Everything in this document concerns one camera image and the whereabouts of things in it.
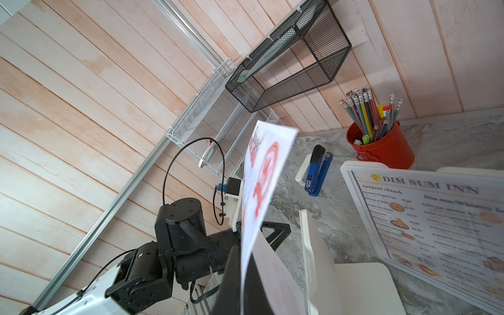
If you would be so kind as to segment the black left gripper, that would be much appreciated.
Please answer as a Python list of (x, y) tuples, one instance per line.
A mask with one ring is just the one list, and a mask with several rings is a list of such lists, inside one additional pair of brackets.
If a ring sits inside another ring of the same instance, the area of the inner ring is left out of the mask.
[(156, 271), (171, 286), (185, 290), (190, 282), (224, 272), (231, 249), (240, 246), (239, 232), (231, 229), (207, 235), (202, 203), (183, 198), (160, 207), (154, 225), (157, 239)]

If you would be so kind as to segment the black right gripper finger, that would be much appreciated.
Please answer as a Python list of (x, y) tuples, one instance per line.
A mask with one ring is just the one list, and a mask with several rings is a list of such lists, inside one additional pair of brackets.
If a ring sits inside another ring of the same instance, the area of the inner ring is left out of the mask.
[(211, 314), (274, 314), (253, 257), (245, 276), (244, 293), (241, 293), (241, 253), (236, 245), (230, 251)]

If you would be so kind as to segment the special menu sheet top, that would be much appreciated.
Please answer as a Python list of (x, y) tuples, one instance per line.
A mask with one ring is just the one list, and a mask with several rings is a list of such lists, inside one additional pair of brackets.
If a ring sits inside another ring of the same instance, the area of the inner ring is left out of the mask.
[(278, 179), (298, 130), (257, 122), (245, 155), (240, 257), (240, 313), (245, 313), (245, 282), (253, 258), (274, 314), (305, 314), (304, 295), (261, 233)]

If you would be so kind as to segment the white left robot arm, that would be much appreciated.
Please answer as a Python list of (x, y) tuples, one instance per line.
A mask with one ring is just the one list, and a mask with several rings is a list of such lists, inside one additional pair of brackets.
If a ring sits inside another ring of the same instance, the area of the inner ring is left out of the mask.
[(42, 314), (139, 314), (170, 299), (175, 283), (193, 291), (196, 281), (223, 274), (240, 234), (207, 235), (202, 204), (184, 198), (160, 207), (156, 241), (114, 257), (90, 283)]

